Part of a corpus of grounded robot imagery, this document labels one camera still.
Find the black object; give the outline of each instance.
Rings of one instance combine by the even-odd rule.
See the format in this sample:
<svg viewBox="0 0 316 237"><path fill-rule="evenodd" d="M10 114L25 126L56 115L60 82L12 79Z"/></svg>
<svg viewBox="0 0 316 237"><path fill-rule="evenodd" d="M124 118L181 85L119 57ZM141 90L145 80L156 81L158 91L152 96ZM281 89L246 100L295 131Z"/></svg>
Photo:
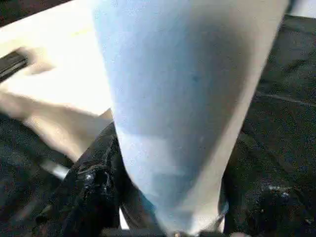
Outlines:
<svg viewBox="0 0 316 237"><path fill-rule="evenodd" d="M285 16L227 166L225 232L316 236L316 19Z"/></svg>
<svg viewBox="0 0 316 237"><path fill-rule="evenodd" d="M28 65L28 58L19 51L13 51L0 58L0 83Z"/></svg>
<svg viewBox="0 0 316 237"><path fill-rule="evenodd" d="M47 158L72 165L21 122L0 113L0 236L25 236L60 184L40 167Z"/></svg>
<svg viewBox="0 0 316 237"><path fill-rule="evenodd" d="M37 217L34 236L98 236L119 227L123 165L114 125L108 126L69 171Z"/></svg>
<svg viewBox="0 0 316 237"><path fill-rule="evenodd" d="M133 229L133 230L119 230L119 229L109 229L104 230L100 237L193 237L185 233L177 232L172 235L166 235L165 233L159 232L157 230L149 229ZM201 232L195 237L225 237L224 234L218 232Z"/></svg>

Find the white surface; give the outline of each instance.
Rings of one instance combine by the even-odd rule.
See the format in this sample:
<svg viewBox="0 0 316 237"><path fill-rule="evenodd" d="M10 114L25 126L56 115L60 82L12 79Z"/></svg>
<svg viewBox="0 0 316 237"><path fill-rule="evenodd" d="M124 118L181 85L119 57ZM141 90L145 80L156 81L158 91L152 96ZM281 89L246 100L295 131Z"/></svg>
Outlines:
<svg viewBox="0 0 316 237"><path fill-rule="evenodd" d="M291 15L316 18L316 0L298 0Z"/></svg>
<svg viewBox="0 0 316 237"><path fill-rule="evenodd" d="M19 47L31 66L0 85L0 109L73 161L108 124L103 59L86 1L74 0L0 28L0 57Z"/></svg>

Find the wrinkled black fabric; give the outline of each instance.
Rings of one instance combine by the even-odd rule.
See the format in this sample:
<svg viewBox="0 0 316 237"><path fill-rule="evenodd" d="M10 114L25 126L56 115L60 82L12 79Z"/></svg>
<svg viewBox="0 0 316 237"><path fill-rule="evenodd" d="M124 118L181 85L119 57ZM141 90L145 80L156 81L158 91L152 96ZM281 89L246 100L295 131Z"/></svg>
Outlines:
<svg viewBox="0 0 316 237"><path fill-rule="evenodd" d="M72 163L21 122L0 114L0 236L24 236L60 181L40 168L44 158Z"/></svg>
<svg viewBox="0 0 316 237"><path fill-rule="evenodd" d="M37 218L33 236L99 236L119 227L126 172L114 125L109 125L74 164Z"/></svg>
<svg viewBox="0 0 316 237"><path fill-rule="evenodd" d="M224 175L226 232L315 236L316 19L285 16Z"/></svg>

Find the black fabric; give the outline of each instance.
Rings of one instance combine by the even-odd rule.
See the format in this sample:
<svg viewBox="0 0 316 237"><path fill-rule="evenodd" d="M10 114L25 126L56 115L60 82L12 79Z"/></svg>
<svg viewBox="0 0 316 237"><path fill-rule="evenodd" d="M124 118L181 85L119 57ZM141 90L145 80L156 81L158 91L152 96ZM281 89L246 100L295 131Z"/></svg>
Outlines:
<svg viewBox="0 0 316 237"><path fill-rule="evenodd" d="M19 121L0 114L0 236L24 236L60 181L39 166L72 163Z"/></svg>
<svg viewBox="0 0 316 237"><path fill-rule="evenodd" d="M314 236L316 19L285 16L224 182L226 232Z"/></svg>
<svg viewBox="0 0 316 237"><path fill-rule="evenodd" d="M37 218L33 235L93 237L103 228L118 228L125 175L111 124L74 164Z"/></svg>

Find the black cloth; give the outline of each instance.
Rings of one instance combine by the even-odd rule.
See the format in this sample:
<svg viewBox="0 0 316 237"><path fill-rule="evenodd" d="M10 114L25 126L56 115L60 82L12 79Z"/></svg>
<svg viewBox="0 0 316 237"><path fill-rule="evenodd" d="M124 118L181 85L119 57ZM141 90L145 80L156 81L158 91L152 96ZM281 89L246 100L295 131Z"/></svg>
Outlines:
<svg viewBox="0 0 316 237"><path fill-rule="evenodd" d="M315 236L316 19L285 16L229 161L226 232Z"/></svg>
<svg viewBox="0 0 316 237"><path fill-rule="evenodd" d="M127 179L114 124L74 164L37 217L33 236L99 236L119 227L120 191Z"/></svg>
<svg viewBox="0 0 316 237"><path fill-rule="evenodd" d="M0 114L0 236L24 236L60 181L40 168L45 158L71 167L21 122Z"/></svg>

